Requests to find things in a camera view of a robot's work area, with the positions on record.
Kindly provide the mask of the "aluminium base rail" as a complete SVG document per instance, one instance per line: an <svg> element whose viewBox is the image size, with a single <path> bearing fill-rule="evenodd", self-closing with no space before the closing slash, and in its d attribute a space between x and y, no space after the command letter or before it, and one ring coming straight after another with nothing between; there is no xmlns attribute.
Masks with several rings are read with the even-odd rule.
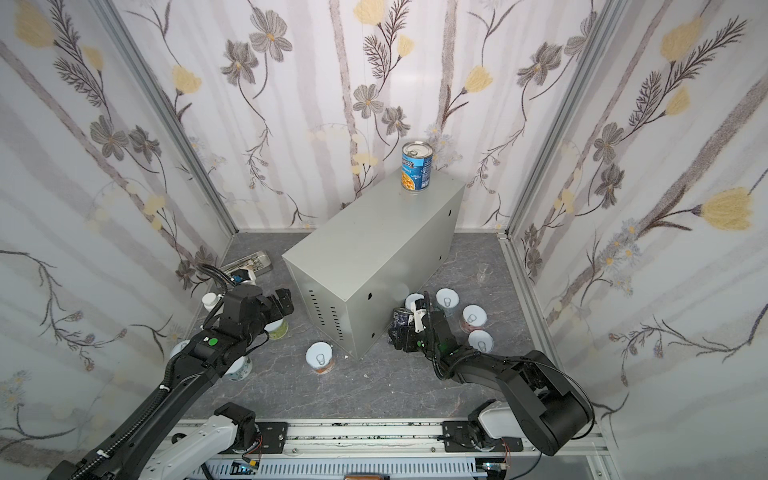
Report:
<svg viewBox="0 0 768 480"><path fill-rule="evenodd" d="M241 453L223 416L183 420L137 479L617 479L604 437L592 432L554 456L503 423L467 419L258 420Z"/></svg>

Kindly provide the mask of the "metal tray with contents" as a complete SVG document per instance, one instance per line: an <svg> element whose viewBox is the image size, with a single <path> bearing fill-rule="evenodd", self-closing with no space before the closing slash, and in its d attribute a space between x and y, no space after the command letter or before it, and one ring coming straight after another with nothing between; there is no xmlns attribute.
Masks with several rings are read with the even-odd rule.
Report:
<svg viewBox="0 0 768 480"><path fill-rule="evenodd" d="M246 270L251 279L264 275L272 269L272 260L264 250L258 250L221 267L221 270L230 276L237 270Z"/></svg>

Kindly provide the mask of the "light teal can white lid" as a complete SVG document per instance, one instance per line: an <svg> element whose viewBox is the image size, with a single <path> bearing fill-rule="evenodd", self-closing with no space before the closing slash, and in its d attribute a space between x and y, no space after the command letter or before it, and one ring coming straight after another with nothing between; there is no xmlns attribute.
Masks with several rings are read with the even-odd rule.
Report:
<svg viewBox="0 0 768 480"><path fill-rule="evenodd" d="M451 288L441 288L436 292L438 307L444 312L446 317L451 317L460 305L458 293Z"/></svg>

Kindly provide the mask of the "orange can white lid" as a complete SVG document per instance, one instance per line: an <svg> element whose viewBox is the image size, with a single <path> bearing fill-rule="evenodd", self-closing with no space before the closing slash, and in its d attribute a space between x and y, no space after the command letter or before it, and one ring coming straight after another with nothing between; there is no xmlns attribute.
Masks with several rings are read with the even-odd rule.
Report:
<svg viewBox="0 0 768 480"><path fill-rule="evenodd" d="M317 374L324 374L334 366L333 348L327 342L315 342L306 351L305 361Z"/></svg>

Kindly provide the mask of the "pale pink can white lid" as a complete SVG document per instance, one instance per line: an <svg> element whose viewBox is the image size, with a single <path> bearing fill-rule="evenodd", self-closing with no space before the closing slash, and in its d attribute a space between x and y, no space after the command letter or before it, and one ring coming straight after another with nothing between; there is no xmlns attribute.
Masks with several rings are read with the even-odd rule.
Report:
<svg viewBox="0 0 768 480"><path fill-rule="evenodd" d="M477 329L468 335L469 345L482 353L491 353L494 348L494 339L485 330Z"/></svg>

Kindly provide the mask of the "yellow can white lid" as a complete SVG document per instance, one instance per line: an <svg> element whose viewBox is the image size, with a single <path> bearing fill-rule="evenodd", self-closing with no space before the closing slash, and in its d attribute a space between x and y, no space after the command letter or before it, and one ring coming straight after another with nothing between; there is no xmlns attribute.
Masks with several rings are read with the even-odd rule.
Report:
<svg viewBox="0 0 768 480"><path fill-rule="evenodd" d="M185 348L185 347L186 347L186 346L187 346L189 343L190 343L190 341L189 341L189 340L184 340L184 341L181 341L180 343L178 343L177 345L175 345L175 346L172 348L171 352L170 352L170 357L171 357L171 358L173 358L173 357L174 357L174 356L176 356L177 354L181 353L181 352L183 351L183 349L184 349L184 348Z"/></svg>

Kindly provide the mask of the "white plastic bottle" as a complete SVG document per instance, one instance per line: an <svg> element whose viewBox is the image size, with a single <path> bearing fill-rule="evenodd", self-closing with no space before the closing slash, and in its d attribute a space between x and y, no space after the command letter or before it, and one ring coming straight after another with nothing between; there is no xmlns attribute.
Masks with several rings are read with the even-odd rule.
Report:
<svg viewBox="0 0 768 480"><path fill-rule="evenodd" d="M221 299L220 294L208 292L201 298L201 302L205 310L207 312L211 312L219 303L220 299Z"/></svg>

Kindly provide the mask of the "grey metal cabinet box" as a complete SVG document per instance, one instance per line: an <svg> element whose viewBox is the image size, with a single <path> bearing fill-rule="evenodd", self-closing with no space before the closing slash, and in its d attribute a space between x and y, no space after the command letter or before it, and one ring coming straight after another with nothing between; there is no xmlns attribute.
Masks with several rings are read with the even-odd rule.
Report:
<svg viewBox="0 0 768 480"><path fill-rule="evenodd" d="M410 192L394 173L284 253L311 323L354 359L448 258L465 185L436 172Z"/></svg>

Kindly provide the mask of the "green can white lid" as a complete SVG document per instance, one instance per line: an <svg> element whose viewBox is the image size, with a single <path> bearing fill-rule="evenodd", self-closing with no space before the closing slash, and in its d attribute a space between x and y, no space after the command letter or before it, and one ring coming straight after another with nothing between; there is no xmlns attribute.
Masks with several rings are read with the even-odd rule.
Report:
<svg viewBox="0 0 768 480"><path fill-rule="evenodd" d="M269 334L271 340L283 338L287 334L288 328L289 326L285 319L271 322L265 326L265 330Z"/></svg>

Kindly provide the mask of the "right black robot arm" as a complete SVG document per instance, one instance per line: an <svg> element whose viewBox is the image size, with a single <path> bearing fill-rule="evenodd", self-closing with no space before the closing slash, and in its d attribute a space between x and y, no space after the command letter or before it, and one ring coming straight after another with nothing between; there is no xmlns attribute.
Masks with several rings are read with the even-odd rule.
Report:
<svg viewBox="0 0 768 480"><path fill-rule="evenodd" d="M543 352L500 356L461 344L428 295L411 308L393 309L388 336L395 349L422 353L438 379L500 392L521 430L511 436L528 439L545 455L555 455L569 441L583 438L582 430L594 428L595 411L586 393Z"/></svg>

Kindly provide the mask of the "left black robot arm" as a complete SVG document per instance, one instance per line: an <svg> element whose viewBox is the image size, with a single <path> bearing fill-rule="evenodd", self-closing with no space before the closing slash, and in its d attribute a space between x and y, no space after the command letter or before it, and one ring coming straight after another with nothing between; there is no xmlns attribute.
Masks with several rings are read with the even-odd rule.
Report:
<svg viewBox="0 0 768 480"><path fill-rule="evenodd" d="M267 325L294 312L287 288L267 295L257 285L226 278L212 265L202 269L222 293L201 330L168 360L162 381L125 422L79 462L60 462L50 479L138 479L197 399L257 348L253 342Z"/></svg>

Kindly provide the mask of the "dark navy food can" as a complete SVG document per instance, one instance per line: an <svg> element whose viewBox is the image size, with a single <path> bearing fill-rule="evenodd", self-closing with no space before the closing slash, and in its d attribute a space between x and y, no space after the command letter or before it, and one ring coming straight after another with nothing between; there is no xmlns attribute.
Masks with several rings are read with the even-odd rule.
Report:
<svg viewBox="0 0 768 480"><path fill-rule="evenodd" d="M396 350L403 350L407 343L409 324L412 311L405 307L397 307L392 312L392 321L388 329L390 343Z"/></svg>

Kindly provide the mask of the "teal grey can white lid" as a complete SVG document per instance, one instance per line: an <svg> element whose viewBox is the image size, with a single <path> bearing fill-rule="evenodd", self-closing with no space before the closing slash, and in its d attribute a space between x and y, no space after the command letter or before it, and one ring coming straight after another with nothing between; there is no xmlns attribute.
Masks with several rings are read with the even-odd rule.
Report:
<svg viewBox="0 0 768 480"><path fill-rule="evenodd" d="M242 356L229 367L224 377L233 382L242 381L251 373L252 367L251 359L247 356Z"/></svg>

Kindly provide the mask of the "blue soup can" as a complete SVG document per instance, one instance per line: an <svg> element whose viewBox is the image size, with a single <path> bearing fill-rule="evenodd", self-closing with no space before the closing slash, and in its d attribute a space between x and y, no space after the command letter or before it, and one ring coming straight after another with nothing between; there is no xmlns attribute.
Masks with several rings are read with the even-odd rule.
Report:
<svg viewBox="0 0 768 480"><path fill-rule="evenodd" d="M411 192L428 188L432 170L433 148L425 141L411 141L402 148L401 184Z"/></svg>

